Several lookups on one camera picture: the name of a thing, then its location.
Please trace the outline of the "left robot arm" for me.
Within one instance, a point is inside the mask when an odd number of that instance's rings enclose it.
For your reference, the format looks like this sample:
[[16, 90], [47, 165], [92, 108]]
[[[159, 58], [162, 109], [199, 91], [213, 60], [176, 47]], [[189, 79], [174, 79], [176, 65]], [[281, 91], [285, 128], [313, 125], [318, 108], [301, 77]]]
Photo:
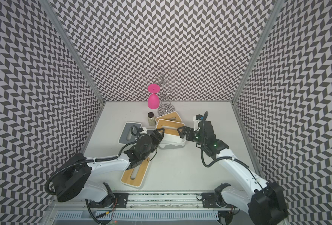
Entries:
[[97, 183], [94, 178], [138, 167], [157, 150], [165, 136], [163, 128], [147, 134], [132, 126], [131, 133], [136, 136], [135, 141], [124, 145], [116, 156], [91, 158], [82, 153], [72, 156], [47, 179], [46, 193], [56, 196], [58, 202], [82, 199], [99, 206], [112, 205], [116, 197], [110, 186], [106, 182]]

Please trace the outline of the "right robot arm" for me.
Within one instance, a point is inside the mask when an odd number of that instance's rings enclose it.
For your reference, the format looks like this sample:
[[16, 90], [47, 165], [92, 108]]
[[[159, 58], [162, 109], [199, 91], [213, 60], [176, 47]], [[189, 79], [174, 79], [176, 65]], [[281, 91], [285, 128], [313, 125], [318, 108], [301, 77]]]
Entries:
[[229, 183], [220, 184], [214, 189], [218, 206], [235, 206], [247, 213], [255, 225], [277, 225], [287, 219], [289, 214], [283, 188], [276, 182], [266, 181], [238, 159], [229, 146], [216, 137], [212, 123], [205, 116], [195, 121], [194, 128], [183, 126], [177, 132], [180, 138], [195, 142], [202, 156], [212, 158], [209, 164], [201, 159], [205, 167], [219, 163], [243, 188], [239, 191]]

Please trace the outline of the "bamboo lid box back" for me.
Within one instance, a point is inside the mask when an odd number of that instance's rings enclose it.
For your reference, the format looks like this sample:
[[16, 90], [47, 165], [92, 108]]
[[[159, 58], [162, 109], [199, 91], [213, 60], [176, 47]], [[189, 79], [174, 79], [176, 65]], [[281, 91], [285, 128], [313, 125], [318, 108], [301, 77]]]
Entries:
[[167, 113], [167, 114], [164, 114], [162, 116], [157, 117], [156, 122], [158, 122], [159, 120], [182, 122], [182, 119], [181, 119], [180, 115], [176, 111], [170, 112], [170, 113]]

